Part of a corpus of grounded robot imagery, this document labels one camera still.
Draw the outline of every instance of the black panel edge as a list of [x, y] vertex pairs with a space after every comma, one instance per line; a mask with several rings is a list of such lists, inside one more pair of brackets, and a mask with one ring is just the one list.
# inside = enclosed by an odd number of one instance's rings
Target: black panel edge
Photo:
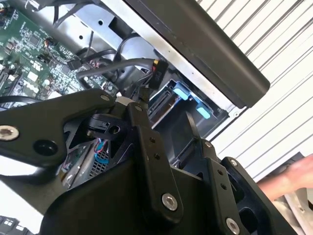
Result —
[[194, 0], [124, 0], [237, 107], [252, 107], [269, 81]]

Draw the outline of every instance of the motherboard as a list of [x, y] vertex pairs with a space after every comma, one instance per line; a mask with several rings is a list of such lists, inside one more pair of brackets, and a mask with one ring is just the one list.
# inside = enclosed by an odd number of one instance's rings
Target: motherboard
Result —
[[[22, 95], [38, 100], [84, 90], [68, 61], [79, 59], [61, 43], [6, 2], [0, 2], [0, 96]], [[85, 77], [90, 88], [101, 88], [112, 96], [118, 88], [104, 76]], [[15, 104], [6, 104], [11, 108]]]

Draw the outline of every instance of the white louvered surface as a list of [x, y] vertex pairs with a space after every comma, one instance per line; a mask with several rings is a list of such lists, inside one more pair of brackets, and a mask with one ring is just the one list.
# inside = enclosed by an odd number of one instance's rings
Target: white louvered surface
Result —
[[313, 152], [313, 0], [198, 0], [271, 82], [269, 92], [220, 134], [220, 158], [259, 181], [297, 152]]

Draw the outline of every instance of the blue wire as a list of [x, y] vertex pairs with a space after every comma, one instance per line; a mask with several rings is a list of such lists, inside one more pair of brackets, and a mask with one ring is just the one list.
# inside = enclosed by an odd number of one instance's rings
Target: blue wire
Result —
[[100, 159], [100, 158], [98, 157], [98, 154], [97, 154], [97, 153], [94, 154], [94, 158], [95, 158], [95, 160], [96, 160], [98, 163], [100, 163], [100, 164], [108, 164], [108, 163], [109, 163], [109, 160], [107, 160], [107, 159]]
[[[96, 151], [99, 151], [99, 150], [102, 148], [102, 146], [105, 144], [105, 141], [101, 142], [101, 139], [99, 139], [99, 142], [100, 142], [100, 143], [99, 143], [99, 145], [98, 145]], [[100, 163], [100, 164], [108, 164], [108, 163], [109, 163], [109, 160], [99, 158], [97, 153], [94, 154], [94, 158], [95, 158], [95, 160], [96, 160], [98, 163]]]

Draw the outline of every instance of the bolt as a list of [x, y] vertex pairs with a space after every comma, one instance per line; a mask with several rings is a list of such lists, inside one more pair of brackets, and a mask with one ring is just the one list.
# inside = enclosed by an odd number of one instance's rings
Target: bolt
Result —
[[178, 204], [177, 204], [176, 198], [169, 193], [163, 194], [162, 203], [170, 211], [176, 211], [177, 210]]
[[235, 220], [231, 218], [226, 219], [227, 227], [232, 231], [233, 234], [238, 235], [240, 233], [240, 229]]
[[0, 126], [0, 141], [12, 141], [19, 135], [18, 129], [13, 126]]
[[231, 163], [233, 166], [238, 166], [238, 164], [236, 163], [235, 160], [230, 160], [230, 163]]
[[210, 144], [210, 142], [205, 142], [205, 145], [206, 145], [208, 148], [212, 148], [212, 145]]
[[102, 95], [102, 96], [101, 96], [101, 99], [103, 99], [103, 100], [105, 100], [105, 101], [109, 101], [109, 100], [110, 100], [110, 98], [108, 98], [106, 95]]
[[137, 109], [138, 111], [142, 111], [142, 108], [140, 108], [139, 106], [135, 106], [135, 109]]

